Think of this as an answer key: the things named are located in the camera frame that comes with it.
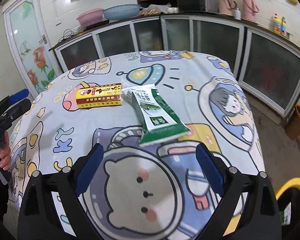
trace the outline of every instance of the table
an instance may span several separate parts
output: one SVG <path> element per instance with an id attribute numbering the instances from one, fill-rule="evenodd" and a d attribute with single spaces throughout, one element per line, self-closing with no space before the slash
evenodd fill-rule
<path id="1" fill-rule="evenodd" d="M 78 89 L 118 82 L 154 83 L 191 134 L 141 148 L 140 122 L 127 102 L 78 109 Z M 104 239 L 188 240 L 198 234 L 220 201 L 196 161 L 199 142 L 242 173 L 265 170 L 247 98 L 228 63 L 201 53 L 143 51 L 78 66 L 37 96 L 10 141 L 10 187 L 18 208 L 33 171 L 60 171 L 95 143 L 104 147 L 103 161 L 79 197 Z M 228 232 L 246 197 L 242 194 Z M 74 235 L 57 193 L 53 199 L 64 230 Z"/>

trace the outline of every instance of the silver bolt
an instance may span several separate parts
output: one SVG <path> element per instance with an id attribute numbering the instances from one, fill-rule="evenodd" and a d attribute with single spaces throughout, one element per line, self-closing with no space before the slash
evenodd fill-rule
<path id="1" fill-rule="evenodd" d="M 63 167 L 62 168 L 62 172 L 63 173 L 68 173 L 68 172 L 70 172 L 71 171 L 71 167 L 69 167 L 69 166 L 66 166 L 66 167 Z"/>
<path id="2" fill-rule="evenodd" d="M 263 177 L 263 178 L 266 178 L 267 174 L 264 171 L 262 171 L 262 172 L 260 172 L 260 176 Z"/>
<path id="3" fill-rule="evenodd" d="M 34 177 L 38 177 L 39 174 L 40 174 L 40 171 L 34 171 L 34 172 L 32 172 L 32 176 L 34 176 Z"/>
<path id="4" fill-rule="evenodd" d="M 237 168 L 236 167 L 229 167 L 229 171 L 232 173 L 232 174 L 236 174 L 238 172 Z"/>

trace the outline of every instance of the seasoning box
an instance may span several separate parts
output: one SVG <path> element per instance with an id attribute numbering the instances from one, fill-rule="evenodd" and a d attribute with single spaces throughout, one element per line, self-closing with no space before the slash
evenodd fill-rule
<path id="1" fill-rule="evenodd" d="M 75 99 L 79 108 L 121 106 L 121 83 L 79 89 Z"/>

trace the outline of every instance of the orange trash can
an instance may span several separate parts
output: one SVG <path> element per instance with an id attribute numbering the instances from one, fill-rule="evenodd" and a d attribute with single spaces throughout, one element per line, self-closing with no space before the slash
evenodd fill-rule
<path id="1" fill-rule="evenodd" d="M 300 135 L 300 104 L 296 104 L 295 111 L 289 123 L 284 128 L 287 136 L 291 140 L 295 140 Z"/>

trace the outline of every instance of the person's hand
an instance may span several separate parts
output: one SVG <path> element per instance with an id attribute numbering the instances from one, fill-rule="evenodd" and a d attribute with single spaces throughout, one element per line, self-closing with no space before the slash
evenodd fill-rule
<path id="1" fill-rule="evenodd" d="M 11 165 L 11 156 L 10 156 L 11 150 L 9 146 L 9 135 L 6 131 L 4 133 L 4 146 L 0 151 L 0 167 L 3 168 L 5 171 L 10 168 Z"/>

